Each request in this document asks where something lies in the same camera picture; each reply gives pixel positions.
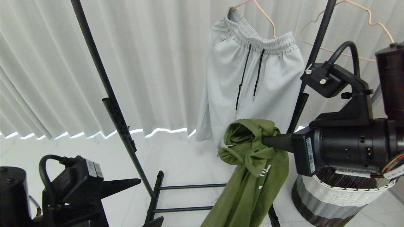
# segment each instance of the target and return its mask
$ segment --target clothes rack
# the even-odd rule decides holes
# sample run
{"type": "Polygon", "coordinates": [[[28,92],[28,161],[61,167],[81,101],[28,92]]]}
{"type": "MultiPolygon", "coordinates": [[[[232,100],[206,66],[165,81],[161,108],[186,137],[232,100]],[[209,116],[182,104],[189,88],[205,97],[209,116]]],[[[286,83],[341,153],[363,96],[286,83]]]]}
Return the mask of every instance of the clothes rack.
{"type": "MultiPolygon", "coordinates": [[[[334,6],[337,0],[328,0],[326,10],[324,16],[322,18],[320,28],[318,30],[316,40],[314,42],[313,48],[311,50],[311,54],[307,63],[306,67],[309,67],[311,63],[314,63],[318,51],[320,50],[321,43],[324,39],[324,35],[326,33],[328,24],[330,22],[331,14],[334,10],[334,6]]],[[[212,206],[199,206],[199,207],[183,207],[183,208],[168,208],[168,209],[157,209],[157,203],[160,195],[161,190],[174,190],[174,189],[193,189],[193,188],[209,188],[209,187],[224,187],[226,186],[225,183],[223,184],[204,184],[204,185],[179,185],[179,186],[162,186],[162,182],[164,179],[164,172],[159,171],[157,174],[156,183],[154,188],[152,189],[150,183],[143,171],[139,159],[136,156],[136,145],[130,135],[129,128],[125,122],[123,117],[122,111],[119,107],[118,101],[115,97],[114,91],[112,89],[111,83],[109,82],[107,73],[103,66],[101,57],[98,53],[97,46],[95,45],[93,36],[90,31],[90,27],[87,23],[87,19],[85,17],[83,7],[81,5],[80,0],[71,0],[77,21],[80,25],[81,31],[83,33],[84,39],[86,41],[88,50],[91,54],[91,57],[94,61],[95,67],[98,71],[100,79],[104,85],[105,91],[107,92],[108,97],[103,98],[102,102],[104,103],[109,116],[114,123],[114,126],[125,145],[126,151],[128,152],[137,172],[140,175],[140,178],[146,187],[146,190],[151,198],[149,209],[147,210],[147,216],[145,220],[144,227],[159,227],[163,222],[163,217],[159,217],[157,219],[154,218],[156,213],[164,213],[164,212],[180,212],[180,211],[194,211],[194,210],[210,210],[212,206]]],[[[308,94],[303,93],[305,88],[305,84],[301,85],[301,89],[299,92],[299,97],[297,99],[296,107],[293,113],[292,121],[290,122],[288,132],[292,132],[297,122],[300,118],[301,112],[304,108],[304,105],[307,101],[308,94]]],[[[271,219],[271,224],[273,227],[280,226],[278,217],[276,216],[276,212],[274,207],[271,206],[268,212],[269,218],[271,219]]]]}

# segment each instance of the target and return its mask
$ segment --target drawstring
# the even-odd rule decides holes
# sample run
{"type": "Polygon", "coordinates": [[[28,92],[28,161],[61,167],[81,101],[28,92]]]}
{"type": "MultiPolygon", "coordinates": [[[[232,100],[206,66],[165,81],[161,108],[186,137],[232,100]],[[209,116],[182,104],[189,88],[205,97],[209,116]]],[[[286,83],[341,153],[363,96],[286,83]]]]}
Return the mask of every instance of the drawstring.
{"type": "Polygon", "coordinates": [[[265,51],[265,49],[262,49],[261,57],[259,58],[258,75],[257,75],[257,81],[255,82],[254,95],[253,95],[253,97],[252,97],[252,100],[254,100],[254,98],[255,98],[255,91],[257,90],[258,79],[259,79],[259,72],[261,71],[262,56],[264,55],[264,51],[265,51]]]}
{"type": "Polygon", "coordinates": [[[238,98],[240,97],[241,86],[243,86],[244,74],[246,73],[247,61],[248,61],[248,57],[250,56],[250,51],[251,51],[251,44],[248,47],[248,54],[247,54],[246,64],[244,65],[243,76],[241,77],[241,84],[238,85],[238,95],[237,95],[237,101],[236,101],[236,110],[237,110],[237,107],[238,107],[238,98]]]}

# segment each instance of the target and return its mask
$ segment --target white marble floor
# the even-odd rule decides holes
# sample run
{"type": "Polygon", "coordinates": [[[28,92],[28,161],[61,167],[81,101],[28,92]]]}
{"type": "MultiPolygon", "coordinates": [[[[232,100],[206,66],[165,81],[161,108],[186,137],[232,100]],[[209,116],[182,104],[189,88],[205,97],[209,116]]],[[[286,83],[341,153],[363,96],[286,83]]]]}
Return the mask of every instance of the white marble floor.
{"type": "MultiPolygon", "coordinates": [[[[152,187],[159,170],[163,170],[164,186],[208,183],[226,183],[233,166],[222,162],[216,149],[209,142],[195,142],[185,132],[170,134],[158,132],[144,138],[142,132],[132,134],[137,145],[137,155],[152,187]]],[[[38,162],[46,154],[60,156],[81,155],[101,165],[105,180],[138,178],[132,162],[118,135],[104,139],[102,135],[87,139],[84,136],[71,139],[69,136],[57,140],[37,140],[32,137],[22,140],[15,136],[0,138],[0,165],[24,168],[28,174],[29,193],[41,201],[43,184],[38,173],[38,162]]],[[[62,166],[49,162],[50,177],[57,176],[62,166]]],[[[297,177],[294,158],[290,157],[289,177],[277,196],[274,206],[282,227],[309,227],[296,210],[290,197],[297,177]]],[[[160,194],[158,208],[213,205],[221,188],[168,190],[160,194]]],[[[103,199],[104,209],[111,227],[140,227],[144,223],[149,197],[143,185],[122,191],[103,199]]],[[[207,211],[177,212],[164,214],[164,227],[200,226],[207,211]]],[[[365,207],[346,226],[402,227],[404,206],[390,192],[365,207]]],[[[269,227],[269,219],[262,224],[269,227]]]]}

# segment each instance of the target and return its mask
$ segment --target green cloth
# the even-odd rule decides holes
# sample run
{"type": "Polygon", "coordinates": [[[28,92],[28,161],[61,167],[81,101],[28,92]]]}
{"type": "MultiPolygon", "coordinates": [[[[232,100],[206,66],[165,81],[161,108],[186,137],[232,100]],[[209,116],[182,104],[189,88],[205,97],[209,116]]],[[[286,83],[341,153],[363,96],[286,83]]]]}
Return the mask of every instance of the green cloth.
{"type": "Polygon", "coordinates": [[[262,143],[262,137],[279,134],[269,120],[240,119],[229,125],[224,136],[228,148],[218,152],[237,167],[202,227],[260,226],[289,172],[287,152],[262,143]]]}

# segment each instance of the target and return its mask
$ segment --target laundry basket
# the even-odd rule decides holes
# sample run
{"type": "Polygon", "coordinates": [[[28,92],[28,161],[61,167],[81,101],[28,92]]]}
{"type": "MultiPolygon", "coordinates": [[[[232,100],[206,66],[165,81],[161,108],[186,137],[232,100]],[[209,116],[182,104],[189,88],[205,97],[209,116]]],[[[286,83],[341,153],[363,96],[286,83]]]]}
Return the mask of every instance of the laundry basket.
{"type": "Polygon", "coordinates": [[[377,199],[395,180],[355,177],[322,168],[312,177],[299,175],[292,200],[300,214],[317,227],[342,227],[377,199]]]}

